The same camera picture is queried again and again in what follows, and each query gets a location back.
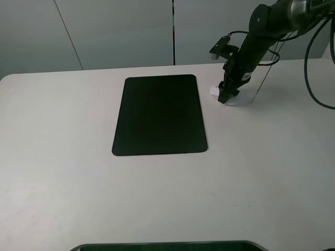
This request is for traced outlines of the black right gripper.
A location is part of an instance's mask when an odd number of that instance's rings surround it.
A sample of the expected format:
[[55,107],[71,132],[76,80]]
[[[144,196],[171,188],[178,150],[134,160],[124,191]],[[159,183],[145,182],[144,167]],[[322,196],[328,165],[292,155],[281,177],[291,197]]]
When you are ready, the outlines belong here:
[[264,55],[265,47],[261,44],[243,44],[241,46],[233,67],[226,73],[225,81],[221,81],[218,86],[218,101],[220,103],[225,104],[240,93],[237,89],[250,78]]

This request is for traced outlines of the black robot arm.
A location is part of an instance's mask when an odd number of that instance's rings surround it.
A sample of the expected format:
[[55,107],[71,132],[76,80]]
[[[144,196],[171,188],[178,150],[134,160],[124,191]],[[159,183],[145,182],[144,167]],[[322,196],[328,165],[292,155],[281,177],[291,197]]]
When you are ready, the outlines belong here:
[[239,88],[251,75],[265,54],[277,42],[288,41],[287,34],[300,37],[312,30],[322,20],[334,16],[334,1],[277,1],[271,6],[260,4],[252,13],[249,30],[241,47],[230,45],[227,34],[211,48],[210,53],[226,59],[223,80],[218,85],[218,101],[227,103],[236,97]]

